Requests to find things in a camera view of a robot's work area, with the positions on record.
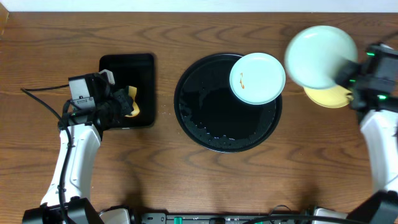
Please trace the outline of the yellow plate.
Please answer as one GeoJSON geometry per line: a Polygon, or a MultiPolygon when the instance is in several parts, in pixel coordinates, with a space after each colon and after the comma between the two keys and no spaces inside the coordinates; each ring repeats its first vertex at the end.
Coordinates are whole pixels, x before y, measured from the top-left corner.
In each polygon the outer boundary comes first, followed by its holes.
{"type": "Polygon", "coordinates": [[[316,104],[326,108],[341,108],[349,104],[351,91],[342,86],[334,86],[325,90],[303,88],[306,95],[316,104]]]}

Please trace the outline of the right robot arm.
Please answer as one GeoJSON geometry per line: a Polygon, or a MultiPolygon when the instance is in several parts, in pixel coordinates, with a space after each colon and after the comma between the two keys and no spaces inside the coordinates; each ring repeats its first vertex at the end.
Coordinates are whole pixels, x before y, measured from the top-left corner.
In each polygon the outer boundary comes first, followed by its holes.
{"type": "Polygon", "coordinates": [[[371,57],[350,62],[335,81],[349,87],[371,163],[375,193],[347,214],[325,208],[313,211],[312,223],[394,223],[397,220],[397,98],[392,96],[397,59],[371,57]]]}

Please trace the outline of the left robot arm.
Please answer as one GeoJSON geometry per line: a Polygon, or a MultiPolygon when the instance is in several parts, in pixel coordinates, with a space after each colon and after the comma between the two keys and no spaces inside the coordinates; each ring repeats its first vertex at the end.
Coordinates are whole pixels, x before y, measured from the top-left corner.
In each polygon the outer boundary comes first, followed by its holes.
{"type": "Polygon", "coordinates": [[[60,154],[50,187],[40,206],[26,210],[23,223],[132,223],[127,207],[97,212],[90,202],[91,178],[102,133],[118,114],[119,102],[107,97],[90,110],[58,115],[60,154]]]}

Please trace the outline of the green yellow sponge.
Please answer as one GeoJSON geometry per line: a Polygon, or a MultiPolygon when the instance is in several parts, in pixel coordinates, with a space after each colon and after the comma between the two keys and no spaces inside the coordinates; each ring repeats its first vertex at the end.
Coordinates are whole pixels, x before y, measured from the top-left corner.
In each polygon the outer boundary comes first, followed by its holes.
{"type": "Polygon", "coordinates": [[[126,87],[128,95],[132,98],[132,107],[133,110],[130,114],[125,115],[127,118],[133,118],[140,113],[140,109],[136,103],[136,95],[137,95],[137,88],[134,86],[127,86],[126,87]]]}

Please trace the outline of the light blue plate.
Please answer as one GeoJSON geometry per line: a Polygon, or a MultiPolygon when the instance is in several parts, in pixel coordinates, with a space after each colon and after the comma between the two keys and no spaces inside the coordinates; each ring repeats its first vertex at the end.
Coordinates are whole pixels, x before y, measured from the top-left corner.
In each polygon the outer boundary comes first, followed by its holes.
{"type": "Polygon", "coordinates": [[[332,26],[313,26],[299,32],[288,44],[284,65],[298,85],[316,90],[336,86],[338,72],[358,61],[354,40],[332,26]]]}
{"type": "Polygon", "coordinates": [[[282,93],[285,79],[285,70],[275,57],[251,53],[233,65],[229,85],[239,100],[250,105],[263,105],[282,93]]]}

